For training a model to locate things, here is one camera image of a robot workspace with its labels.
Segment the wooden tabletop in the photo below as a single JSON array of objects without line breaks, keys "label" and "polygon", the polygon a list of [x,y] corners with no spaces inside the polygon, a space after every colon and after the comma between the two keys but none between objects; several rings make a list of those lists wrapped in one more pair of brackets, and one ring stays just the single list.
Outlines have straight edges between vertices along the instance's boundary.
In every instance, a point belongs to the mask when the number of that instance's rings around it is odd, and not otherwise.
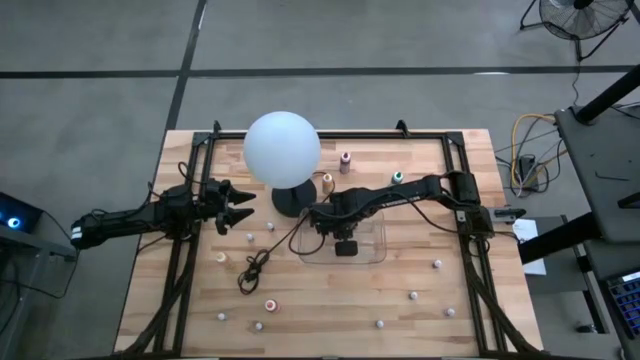
[{"label": "wooden tabletop", "polygon": [[[471,172],[475,174],[482,204],[505,205],[491,140],[487,130],[462,130]],[[169,131],[158,167],[155,190],[183,182],[179,161],[187,161],[193,131]],[[236,280],[247,267],[245,258],[268,249],[295,224],[280,216],[271,204],[271,189],[248,172],[242,140],[216,141],[212,176],[229,179],[238,190],[257,194],[236,208],[255,213],[220,236],[213,222],[201,233],[183,343],[183,356],[472,356],[477,355],[469,297],[457,236],[426,224],[411,206],[383,211],[386,259],[373,265],[309,265],[280,246],[265,265],[256,292],[240,293]],[[351,171],[338,171],[339,154],[351,153]],[[442,146],[435,140],[323,140],[319,171],[331,173],[336,191],[389,184],[395,171],[405,182],[444,172]],[[318,198],[320,179],[314,179]],[[450,210],[432,201],[417,205],[434,222],[455,229]],[[275,224],[269,232],[267,222]],[[247,234],[255,237],[247,241]],[[141,246],[158,237],[143,236]],[[160,305],[171,243],[161,241],[137,258],[116,341],[116,350],[131,344]],[[230,262],[217,263],[218,252]],[[498,301],[518,330],[541,348],[531,298],[518,249],[513,239],[496,236],[489,253]],[[434,260],[442,267],[434,269]],[[410,291],[418,293],[410,300]],[[269,313],[267,299],[280,311]],[[455,309],[455,316],[444,311]],[[219,321],[224,312],[228,320]],[[483,307],[487,335],[488,310]],[[175,316],[170,319],[166,343],[173,338]],[[383,320],[384,327],[376,328]],[[255,330],[261,322],[264,329]]]}]

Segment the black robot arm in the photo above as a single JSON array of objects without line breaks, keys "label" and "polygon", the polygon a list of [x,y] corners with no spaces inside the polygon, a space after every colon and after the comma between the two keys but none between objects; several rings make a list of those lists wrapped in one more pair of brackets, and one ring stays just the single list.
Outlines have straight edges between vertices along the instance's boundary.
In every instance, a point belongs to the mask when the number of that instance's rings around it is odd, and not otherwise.
[{"label": "black robot arm", "polygon": [[98,246],[107,239],[162,231],[169,239],[191,236],[195,221],[215,218],[218,233],[225,235],[227,226],[253,214],[253,209],[233,209],[229,203],[241,204],[255,194],[238,191],[229,180],[209,179],[203,195],[195,197],[188,185],[171,187],[157,201],[145,202],[133,210],[103,212],[94,210],[73,223],[71,243],[83,250]]},{"label": "black robot arm", "polygon": [[[451,192],[441,185],[448,179]],[[444,207],[465,213],[469,233],[493,236],[491,217],[480,206],[480,196],[473,174],[454,171],[445,175],[427,175],[420,180],[377,190],[352,188],[329,197],[328,203],[312,204],[309,209],[311,225],[319,234],[331,234],[343,243],[336,244],[336,255],[355,256],[357,244],[349,241],[363,219],[381,209],[420,200],[437,201]]]}]

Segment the black stand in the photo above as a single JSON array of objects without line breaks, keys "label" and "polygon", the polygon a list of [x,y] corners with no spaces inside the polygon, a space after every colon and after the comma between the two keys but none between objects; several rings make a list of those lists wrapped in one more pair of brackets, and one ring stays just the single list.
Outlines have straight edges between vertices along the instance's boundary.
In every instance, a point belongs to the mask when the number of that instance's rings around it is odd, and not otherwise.
[{"label": "black stand", "polygon": [[593,53],[596,52],[596,50],[598,50],[600,48],[600,46],[602,46],[602,44],[604,44],[605,41],[607,41],[607,39],[609,38],[609,36],[611,36],[611,34],[613,34],[614,31],[616,31],[616,29],[620,26],[620,24],[624,24],[628,18],[621,16],[620,20],[611,28],[611,30],[609,30],[609,32],[607,32],[607,34],[602,38],[602,40],[600,40],[600,42],[593,48],[591,49],[591,51],[589,51],[589,53],[587,55],[582,55],[582,46],[580,45],[580,38],[578,38],[576,35],[574,34],[570,34],[568,33],[566,30],[564,30],[563,28],[559,27],[558,25],[548,22],[548,21],[541,21],[541,22],[537,22],[537,23],[533,23],[533,24],[524,24],[524,18],[527,16],[527,14],[529,14],[529,11],[531,11],[531,8],[533,8],[533,5],[536,3],[536,1],[538,0],[533,0],[531,2],[531,4],[529,5],[529,7],[527,8],[527,11],[524,12],[524,14],[522,15],[522,18],[520,19],[520,30],[524,30],[527,28],[532,28],[532,27],[538,27],[541,25],[544,26],[551,26],[553,28],[555,28],[556,30],[562,32],[563,34],[565,34],[566,38],[569,40],[572,40],[575,44],[575,48],[576,48],[576,58],[578,59],[578,62],[581,62],[582,60],[590,57],[591,55],[593,55]]},{"label": "black stand", "polygon": [[286,217],[298,217],[302,209],[316,201],[316,186],[311,180],[291,189],[273,189],[271,200],[278,212]]}]

